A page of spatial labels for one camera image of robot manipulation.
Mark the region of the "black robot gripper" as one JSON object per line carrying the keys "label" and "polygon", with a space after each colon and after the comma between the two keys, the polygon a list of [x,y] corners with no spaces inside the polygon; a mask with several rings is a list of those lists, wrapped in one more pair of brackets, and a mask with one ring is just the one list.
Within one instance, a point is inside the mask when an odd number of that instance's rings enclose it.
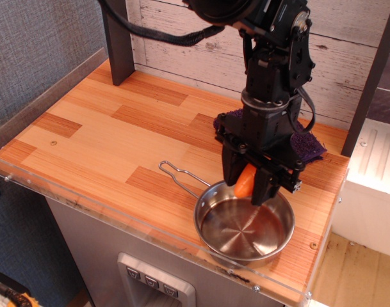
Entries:
{"label": "black robot gripper", "polygon": [[223,179],[233,186],[247,164],[256,167],[252,204],[274,198],[281,187],[291,193],[300,189],[303,162],[291,146],[302,103],[299,93],[278,101],[261,101],[244,91],[243,116],[221,113],[216,138],[222,143]]}

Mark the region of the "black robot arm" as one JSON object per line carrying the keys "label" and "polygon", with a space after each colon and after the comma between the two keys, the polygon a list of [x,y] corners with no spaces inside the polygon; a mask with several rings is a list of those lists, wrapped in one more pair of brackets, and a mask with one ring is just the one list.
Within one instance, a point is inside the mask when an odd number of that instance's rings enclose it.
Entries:
{"label": "black robot arm", "polygon": [[241,116],[218,115],[216,137],[222,143],[223,177],[238,185],[248,165],[256,169],[248,196],[261,205],[281,187],[300,187],[304,162],[290,140],[299,129],[304,90],[314,62],[309,54],[312,22],[306,1],[189,1],[201,19],[215,26],[232,26],[243,39],[247,84],[241,94]]}

